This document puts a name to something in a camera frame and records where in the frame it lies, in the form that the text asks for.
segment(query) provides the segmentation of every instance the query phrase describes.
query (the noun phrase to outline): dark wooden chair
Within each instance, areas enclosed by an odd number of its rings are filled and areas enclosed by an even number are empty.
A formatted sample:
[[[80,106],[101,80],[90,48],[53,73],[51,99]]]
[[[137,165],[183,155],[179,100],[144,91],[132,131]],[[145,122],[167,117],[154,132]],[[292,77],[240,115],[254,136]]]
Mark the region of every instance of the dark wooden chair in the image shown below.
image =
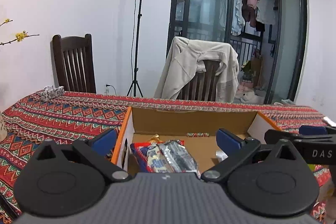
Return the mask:
[[[216,70],[219,67],[218,61],[204,60],[206,72],[196,73],[194,78],[186,84],[179,95],[180,100],[195,101],[215,101],[216,86],[219,76],[216,76]]]
[[[96,93],[91,35],[52,38],[58,84],[65,90]]]

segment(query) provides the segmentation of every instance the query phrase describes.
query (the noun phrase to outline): tripod pole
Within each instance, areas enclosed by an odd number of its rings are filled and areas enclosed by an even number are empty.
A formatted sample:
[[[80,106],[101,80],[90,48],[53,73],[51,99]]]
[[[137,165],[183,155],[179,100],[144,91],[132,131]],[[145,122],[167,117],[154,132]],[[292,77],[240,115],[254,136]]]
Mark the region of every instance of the tripod pole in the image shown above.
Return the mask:
[[[134,97],[137,96],[137,87],[139,88],[141,97],[143,97],[141,89],[140,89],[139,84],[138,84],[138,80],[137,80],[137,72],[139,70],[139,68],[137,67],[138,66],[139,27],[140,27],[140,19],[142,17],[142,14],[141,14],[141,5],[142,5],[142,0],[140,0],[140,2],[139,2],[138,25],[137,25],[137,28],[136,28],[135,60],[134,60],[134,79],[133,79],[133,81],[131,83],[131,86],[130,86],[130,88],[128,90],[128,93],[127,93],[127,96],[128,96],[130,94],[131,90],[132,90],[132,87],[133,87],[133,95],[134,95]]]

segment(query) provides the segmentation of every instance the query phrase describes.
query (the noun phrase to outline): metal screw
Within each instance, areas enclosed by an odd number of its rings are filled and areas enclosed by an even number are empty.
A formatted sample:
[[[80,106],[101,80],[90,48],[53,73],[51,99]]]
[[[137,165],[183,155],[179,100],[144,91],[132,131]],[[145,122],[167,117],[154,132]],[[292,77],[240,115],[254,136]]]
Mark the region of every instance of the metal screw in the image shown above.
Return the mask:
[[[126,171],[116,171],[112,174],[114,179],[124,180],[128,177],[128,173]]]
[[[221,174],[216,170],[209,170],[203,173],[204,177],[207,179],[218,179]]]

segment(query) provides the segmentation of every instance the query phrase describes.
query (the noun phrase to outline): gray ribbed surface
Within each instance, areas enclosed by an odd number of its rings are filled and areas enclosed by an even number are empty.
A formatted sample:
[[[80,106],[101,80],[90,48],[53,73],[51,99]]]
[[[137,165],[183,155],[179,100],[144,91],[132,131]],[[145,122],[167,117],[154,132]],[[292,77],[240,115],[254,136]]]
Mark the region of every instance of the gray ribbed surface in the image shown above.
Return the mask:
[[[105,197],[83,213],[58,219],[23,214],[16,224],[316,224],[309,215],[266,219],[234,205],[218,184],[199,181],[195,174],[139,173],[134,180],[115,183]]]

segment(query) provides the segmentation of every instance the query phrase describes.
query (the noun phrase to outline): red tablecloth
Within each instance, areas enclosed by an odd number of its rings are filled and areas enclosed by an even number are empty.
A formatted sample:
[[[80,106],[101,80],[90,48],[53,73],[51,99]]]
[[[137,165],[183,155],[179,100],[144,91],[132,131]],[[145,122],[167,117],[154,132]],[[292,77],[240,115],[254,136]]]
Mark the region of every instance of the red tablecloth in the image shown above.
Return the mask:
[[[52,138],[57,143],[64,144],[71,143],[80,137],[93,138],[107,128],[119,129],[128,106],[165,110],[258,110],[272,119],[282,130],[293,133],[297,133],[298,128],[303,124],[325,126],[322,121],[323,115],[305,106],[172,101],[78,92],[66,92],[64,96],[43,103],[39,95],[32,94],[3,112],[8,136],[0,144],[0,192],[19,212],[12,191],[14,182],[20,170],[44,139]],[[320,166],[316,169],[315,176],[322,185],[329,179],[330,173],[328,169]],[[10,222],[3,214],[2,208],[0,208],[0,223],[1,221]]]

